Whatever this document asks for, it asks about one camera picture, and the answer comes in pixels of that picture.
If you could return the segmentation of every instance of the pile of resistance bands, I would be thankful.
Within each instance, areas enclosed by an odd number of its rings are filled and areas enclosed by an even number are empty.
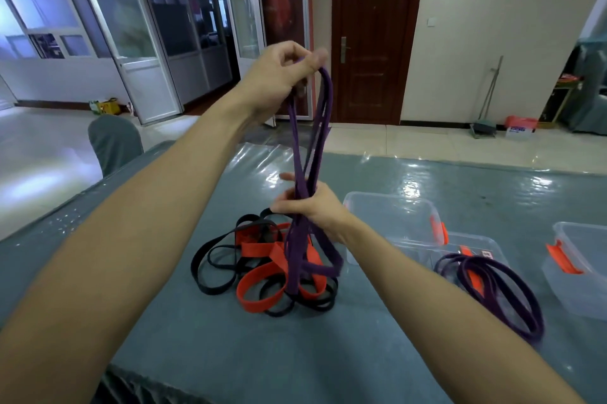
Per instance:
[[[462,251],[461,254],[452,253],[442,257],[436,262],[434,271],[442,277],[448,277],[455,271],[456,284],[522,339],[531,345],[537,345],[544,335],[544,318],[540,304],[529,286],[508,266],[490,258],[473,255],[467,248]],[[519,300],[501,275],[508,277],[520,289],[527,305]],[[526,329],[508,318],[498,301],[500,293]]]
[[[294,96],[288,97],[288,111],[293,134],[293,163],[295,173],[295,199],[306,199],[316,191],[316,181],[321,169],[322,150],[329,132],[331,105],[333,104],[333,85],[324,68],[320,69],[321,95],[316,108],[310,146],[305,163],[299,154],[299,134],[295,115]],[[242,307],[249,313],[261,313],[280,317],[290,313],[296,303],[316,311],[328,311],[333,308],[338,294],[339,272],[344,263],[339,252],[327,235],[306,217],[295,214],[291,223],[276,224],[267,219],[269,209],[257,216],[248,214],[240,217],[235,229],[203,244],[194,255],[190,270],[198,287],[208,295],[226,292],[238,281],[236,296]],[[220,244],[229,234],[234,233],[234,244]],[[328,258],[331,266],[322,264],[321,257],[312,245],[310,235],[314,234],[318,244]],[[231,264],[220,264],[212,259],[215,249],[227,248],[234,251]],[[209,287],[200,280],[200,266],[209,265],[221,270],[232,271],[232,278],[225,284]],[[249,289],[263,283],[259,300],[245,299]],[[265,295],[270,288],[281,285],[278,292],[269,297]],[[313,286],[315,292],[308,292],[304,286]],[[271,311],[286,293],[290,298],[286,308]]]

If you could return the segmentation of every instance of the plastic table cover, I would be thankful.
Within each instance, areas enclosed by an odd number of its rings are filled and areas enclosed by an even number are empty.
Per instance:
[[[0,242],[0,324],[65,236],[165,149]],[[322,315],[300,307],[279,319],[251,315],[234,292],[198,290],[189,274],[194,252],[267,207],[286,189],[279,172],[291,169],[290,149],[238,147],[175,273],[112,364],[216,403],[450,402],[359,267],[344,265],[336,306]],[[541,266],[555,222],[607,224],[605,177],[326,153],[320,179],[341,200],[350,191],[428,199],[448,230],[495,239],[542,305],[542,356],[589,403],[604,402],[607,323],[565,311]],[[219,282],[211,278],[221,272],[211,273],[207,281]]]

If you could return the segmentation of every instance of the hand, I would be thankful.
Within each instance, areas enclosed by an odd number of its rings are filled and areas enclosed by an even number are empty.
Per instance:
[[[283,180],[295,181],[295,174],[283,172]],[[295,188],[279,195],[269,207],[276,214],[303,214],[321,227],[329,239],[344,243],[347,225],[353,215],[338,200],[327,184],[316,182],[316,192],[307,199],[293,199]]]
[[[249,107],[254,120],[262,123],[278,111],[293,86],[323,66],[327,56],[326,49],[310,52],[294,41],[273,44],[263,51],[234,90],[240,103]]]

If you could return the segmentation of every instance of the mop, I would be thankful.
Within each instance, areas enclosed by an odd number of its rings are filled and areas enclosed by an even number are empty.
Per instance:
[[[497,128],[494,122],[487,119],[487,114],[489,113],[489,106],[491,105],[491,99],[493,98],[497,78],[500,75],[502,62],[504,62],[503,55],[500,57],[500,64],[497,65],[497,68],[491,68],[491,71],[493,71],[495,74],[493,80],[491,81],[491,85],[489,86],[489,92],[487,93],[487,97],[485,97],[485,101],[482,103],[482,108],[480,114],[478,115],[478,119],[470,125],[470,133],[475,139],[495,138]]]

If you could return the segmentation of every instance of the door handle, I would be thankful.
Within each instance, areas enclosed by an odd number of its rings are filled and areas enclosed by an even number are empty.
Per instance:
[[[341,50],[339,53],[339,62],[340,63],[345,63],[345,51],[346,49],[351,49],[351,47],[347,47],[346,44],[346,40],[347,38],[345,36],[341,37]]]

